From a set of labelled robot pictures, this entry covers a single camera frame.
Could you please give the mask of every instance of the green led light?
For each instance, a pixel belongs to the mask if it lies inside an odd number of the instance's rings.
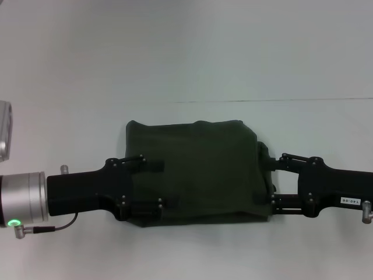
[[[21,224],[20,220],[10,220],[8,226],[19,226]]]

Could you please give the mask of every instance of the label sticker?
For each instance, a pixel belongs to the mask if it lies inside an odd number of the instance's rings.
[[[361,200],[358,198],[341,197],[340,203],[360,206]]]

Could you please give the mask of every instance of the green fabric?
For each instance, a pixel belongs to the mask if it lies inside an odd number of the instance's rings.
[[[242,121],[126,127],[126,156],[164,160],[163,173],[133,176],[136,200],[179,198],[162,220],[130,219],[138,226],[266,221],[273,192],[259,162],[267,147]]]

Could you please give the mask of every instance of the robotic arm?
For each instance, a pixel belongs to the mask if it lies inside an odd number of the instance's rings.
[[[9,159],[12,123],[12,106],[0,101],[0,161]],[[72,224],[24,227],[47,221],[48,214],[76,214],[74,222],[79,212],[103,209],[119,221],[130,217],[158,219],[167,200],[137,201],[132,175],[163,169],[163,162],[148,162],[139,155],[108,159],[102,169],[93,172],[68,174],[68,167],[61,166],[61,175],[47,178],[44,172],[0,176],[0,227],[14,227],[21,239],[28,233],[54,232]]]
[[[338,170],[327,166],[320,157],[282,154],[270,159],[265,170],[298,173],[298,194],[272,194],[273,214],[295,214],[315,218],[327,207],[363,210],[363,223],[371,223],[373,173]]]
[[[0,101],[0,162],[9,159],[12,135],[12,106]],[[170,199],[138,201],[134,196],[132,175],[162,172],[163,162],[148,162],[143,155],[108,159],[98,171],[69,174],[61,166],[61,175],[45,178],[44,172],[0,176],[0,227],[14,227],[16,237],[28,233],[54,232],[70,226],[79,212],[103,209],[119,221],[129,218],[160,219]],[[373,217],[373,173],[336,170],[319,157],[301,157],[284,153],[271,158],[262,169],[298,173],[298,194],[268,194],[272,214],[304,215],[315,218],[327,207],[363,211],[363,222]],[[48,220],[48,215],[75,214],[63,227],[25,227]]]

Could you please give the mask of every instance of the white background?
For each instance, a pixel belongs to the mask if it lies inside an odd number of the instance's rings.
[[[371,1],[4,0],[0,100],[15,114],[1,174],[96,170],[124,127],[239,119],[273,156],[373,171]],[[297,176],[274,174],[282,193]],[[63,225],[72,217],[50,218]],[[361,212],[141,229],[103,211],[61,232],[0,230],[1,278],[353,279],[371,275]]]

